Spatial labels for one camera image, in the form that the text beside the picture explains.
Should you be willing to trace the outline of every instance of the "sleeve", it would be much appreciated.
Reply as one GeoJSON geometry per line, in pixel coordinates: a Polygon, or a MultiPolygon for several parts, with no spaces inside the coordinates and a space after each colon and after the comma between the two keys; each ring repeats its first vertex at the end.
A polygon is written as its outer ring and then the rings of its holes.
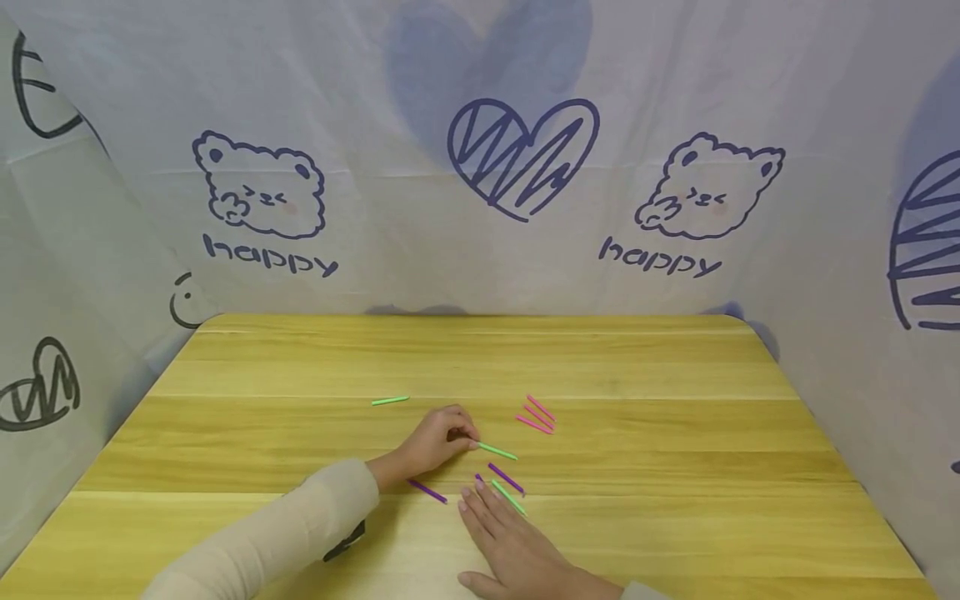
{"type": "Polygon", "coordinates": [[[376,481],[360,460],[324,468],[295,490],[207,538],[164,569],[144,600],[248,600],[350,535],[376,508],[376,481]]]}
{"type": "Polygon", "coordinates": [[[660,592],[642,586],[638,583],[632,583],[623,590],[620,600],[670,600],[660,592]]]}

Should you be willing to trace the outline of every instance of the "plastic stick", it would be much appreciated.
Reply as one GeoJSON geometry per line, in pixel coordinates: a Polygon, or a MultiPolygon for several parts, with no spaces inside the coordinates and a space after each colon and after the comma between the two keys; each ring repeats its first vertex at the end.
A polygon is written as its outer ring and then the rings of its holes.
{"type": "Polygon", "coordinates": [[[477,442],[477,447],[481,447],[487,450],[488,452],[492,452],[493,454],[499,454],[500,456],[505,456],[512,461],[518,460],[518,458],[515,455],[511,454],[510,452],[504,452],[500,448],[494,448],[493,446],[484,444],[483,442],[477,442]]]}
{"type": "Polygon", "coordinates": [[[380,404],[392,404],[393,402],[402,402],[403,400],[409,400],[409,396],[397,396],[392,398],[385,398],[382,400],[374,400],[371,402],[371,406],[379,406],[380,404]]]}
{"type": "Polygon", "coordinates": [[[552,435],[553,435],[553,432],[550,431],[549,429],[547,429],[546,427],[544,427],[544,426],[542,426],[542,425],[537,425],[537,424],[534,423],[533,421],[531,421],[531,420],[529,420],[529,419],[525,419],[525,418],[521,417],[520,415],[517,415],[517,416],[516,416],[516,420],[525,422],[525,423],[527,423],[528,425],[530,425],[531,427],[533,427],[534,429],[539,429],[540,431],[542,431],[543,433],[547,434],[548,436],[552,436],[552,435]]]}
{"type": "Polygon", "coordinates": [[[424,486],[422,483],[420,483],[420,482],[418,482],[418,481],[414,481],[413,479],[407,479],[407,483],[409,483],[411,486],[417,488],[417,489],[420,490],[421,492],[427,492],[427,493],[429,493],[429,494],[432,495],[433,497],[435,497],[435,498],[437,498],[438,500],[440,500],[441,502],[443,502],[443,504],[446,504],[446,498],[445,498],[445,497],[439,495],[438,493],[434,492],[434,491],[431,490],[430,488],[427,488],[427,487],[424,486]]]}
{"type": "Polygon", "coordinates": [[[507,492],[506,490],[503,489],[503,486],[500,485],[500,482],[499,482],[499,481],[497,481],[497,480],[495,480],[495,479],[491,479],[490,482],[493,484],[493,486],[494,486],[495,488],[497,488],[497,490],[498,490],[500,493],[503,494],[503,497],[507,498],[507,501],[508,501],[508,502],[510,502],[511,504],[514,505],[514,508],[516,509],[516,511],[517,511],[518,513],[520,513],[520,514],[523,515],[523,516],[527,516],[527,512],[523,510],[523,507],[520,506],[520,503],[517,502],[516,500],[514,500],[514,497],[511,496],[509,492],[507,492]]]}
{"type": "Polygon", "coordinates": [[[553,431],[553,425],[551,425],[547,420],[545,420],[543,417],[541,417],[541,416],[538,415],[536,412],[534,412],[534,409],[530,408],[530,407],[527,406],[526,404],[523,405],[523,408],[527,409],[527,412],[528,412],[528,413],[530,413],[531,415],[533,415],[534,417],[536,417],[538,421],[540,421],[541,423],[543,423],[544,425],[546,425],[546,428],[547,428],[547,429],[549,429],[550,431],[553,431]]]}
{"type": "Polygon", "coordinates": [[[525,492],[525,491],[523,490],[523,488],[520,486],[520,484],[518,484],[516,481],[514,481],[513,479],[511,479],[511,478],[510,478],[510,475],[508,475],[507,473],[505,473],[505,472],[503,472],[502,470],[500,470],[499,468],[497,468],[494,463],[488,463],[488,464],[487,464],[487,467],[490,467],[490,470],[491,470],[491,471],[493,471],[493,472],[496,473],[497,475],[503,477],[503,480],[506,481],[507,483],[509,483],[510,485],[514,486],[514,487],[516,488],[516,490],[517,490],[518,492],[520,492],[520,494],[522,494],[523,496],[526,496],[526,495],[527,495],[527,492],[525,492]]]}
{"type": "Polygon", "coordinates": [[[543,411],[543,413],[544,413],[547,417],[550,418],[550,420],[552,420],[553,422],[557,422],[557,419],[556,419],[553,415],[550,414],[550,411],[548,411],[548,410],[546,410],[545,408],[543,408],[543,405],[540,404],[539,402],[537,402],[537,401],[534,399],[533,396],[530,396],[530,395],[528,394],[528,395],[527,395],[527,399],[530,400],[531,402],[533,402],[534,404],[536,404],[536,405],[537,405],[537,408],[541,409],[541,410],[543,411]]]}

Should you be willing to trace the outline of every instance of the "cloth wall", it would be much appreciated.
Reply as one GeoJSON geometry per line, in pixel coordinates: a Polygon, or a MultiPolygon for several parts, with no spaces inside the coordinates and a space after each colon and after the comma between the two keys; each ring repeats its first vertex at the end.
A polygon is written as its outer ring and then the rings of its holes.
{"type": "Polygon", "coordinates": [[[960,598],[955,0],[2,4],[4,548],[217,311],[718,312],[960,598]]]}

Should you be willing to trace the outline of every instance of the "wooden table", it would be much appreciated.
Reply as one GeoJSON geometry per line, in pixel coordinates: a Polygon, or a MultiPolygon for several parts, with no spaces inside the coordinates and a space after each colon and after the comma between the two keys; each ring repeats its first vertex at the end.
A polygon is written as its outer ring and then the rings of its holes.
{"type": "MultiPolygon", "coordinates": [[[[567,557],[677,600],[933,599],[753,331],[722,316],[221,316],[201,327],[0,580],[0,597],[132,598],[307,474],[460,402],[567,557]],[[558,419],[514,420],[526,394],[558,419]],[[409,395],[399,404],[370,401],[409,395]]],[[[455,496],[492,455],[423,478],[455,496]]],[[[470,598],[485,564],[444,506],[385,496],[368,534],[261,597],[470,598]]]]}

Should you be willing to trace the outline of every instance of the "blue heart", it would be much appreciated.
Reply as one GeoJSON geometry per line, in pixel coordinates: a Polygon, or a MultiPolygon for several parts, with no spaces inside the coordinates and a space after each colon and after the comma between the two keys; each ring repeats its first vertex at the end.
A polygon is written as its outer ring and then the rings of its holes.
{"type": "Polygon", "coordinates": [[[412,0],[387,29],[384,61],[399,114],[437,164],[450,119],[474,98],[509,103],[532,122],[571,96],[587,60],[589,0],[515,0],[485,39],[436,0],[412,0]]]}
{"type": "Polygon", "coordinates": [[[570,183],[599,131],[600,113],[589,100],[559,103],[529,131],[506,103],[481,98],[453,118],[446,151],[460,178],[480,198],[527,223],[570,183]],[[537,134],[547,124],[559,132],[538,144],[537,134]],[[554,167],[558,159],[563,162],[554,167]]]}

